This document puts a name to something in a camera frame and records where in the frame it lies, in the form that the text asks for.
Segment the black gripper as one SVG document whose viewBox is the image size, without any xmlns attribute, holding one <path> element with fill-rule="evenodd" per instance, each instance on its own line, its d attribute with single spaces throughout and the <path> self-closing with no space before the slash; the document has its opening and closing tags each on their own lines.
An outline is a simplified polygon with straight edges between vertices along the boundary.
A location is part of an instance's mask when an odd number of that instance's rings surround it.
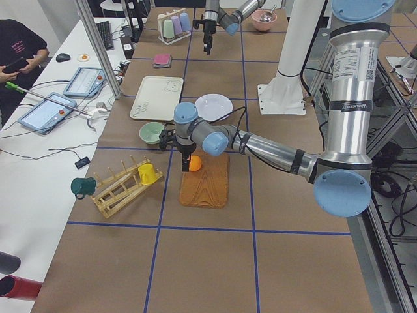
<svg viewBox="0 0 417 313">
<path fill-rule="evenodd" d="M 203 37 L 204 48 L 203 48 L 203 51 L 207 55 L 210 55 L 210 51 L 211 51 L 211 46 L 210 45 L 212 45 L 212 36 L 214 34 L 214 20 L 208 20 L 208 19 L 203 20 L 203 32 L 204 32 L 204 37 Z"/>
<path fill-rule="evenodd" d="M 190 157 L 192 153 L 196 150 L 196 144 L 195 143 L 191 145 L 178 144 L 177 149 L 182 155 L 182 159 L 181 159 L 182 171 L 189 172 L 190 171 Z"/>
</svg>

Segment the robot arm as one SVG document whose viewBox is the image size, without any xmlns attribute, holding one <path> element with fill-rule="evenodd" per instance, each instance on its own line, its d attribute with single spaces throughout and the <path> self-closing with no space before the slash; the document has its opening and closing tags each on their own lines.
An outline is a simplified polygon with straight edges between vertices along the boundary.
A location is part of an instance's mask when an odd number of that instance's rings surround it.
<svg viewBox="0 0 417 313">
<path fill-rule="evenodd" d="M 212 125 L 191 102 L 175 107 L 174 144 L 182 169 L 197 147 L 216 157 L 226 149 L 255 157 L 313 185 L 326 212 L 351 217 L 371 201 L 371 159 L 366 154 L 378 49 L 390 33 L 393 1 L 295 1 L 275 77 L 258 87 L 263 114 L 304 113 L 300 79 L 315 26 L 331 8 L 330 44 L 335 50 L 326 141 L 321 154 L 309 154 L 233 125 Z"/>
<path fill-rule="evenodd" d="M 251 0 L 243 3 L 231 14 L 220 6 L 219 0 L 210 0 L 205 3 L 205 13 L 200 20 L 194 21 L 194 28 L 203 26 L 203 51 L 210 55 L 212 49 L 212 36 L 216 33 L 217 25 L 221 26 L 229 35 L 233 36 L 239 25 L 258 8 L 264 5 L 264 0 Z"/>
</svg>

